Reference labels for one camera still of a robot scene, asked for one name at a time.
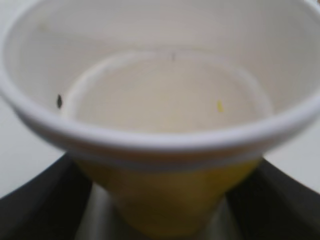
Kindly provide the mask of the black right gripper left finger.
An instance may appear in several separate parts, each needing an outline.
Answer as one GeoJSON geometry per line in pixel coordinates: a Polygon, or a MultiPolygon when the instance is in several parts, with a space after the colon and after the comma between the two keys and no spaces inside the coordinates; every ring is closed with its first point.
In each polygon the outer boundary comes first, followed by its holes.
{"type": "Polygon", "coordinates": [[[41,174],[0,199],[2,240],[73,240],[92,189],[63,155],[41,174]]]}

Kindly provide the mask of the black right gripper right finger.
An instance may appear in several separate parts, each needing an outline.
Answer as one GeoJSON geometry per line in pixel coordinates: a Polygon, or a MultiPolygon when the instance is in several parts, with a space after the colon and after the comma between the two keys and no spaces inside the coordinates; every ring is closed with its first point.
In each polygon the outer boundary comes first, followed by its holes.
{"type": "Polygon", "coordinates": [[[263,160],[227,193],[244,240],[318,240],[320,195],[263,160]]]}

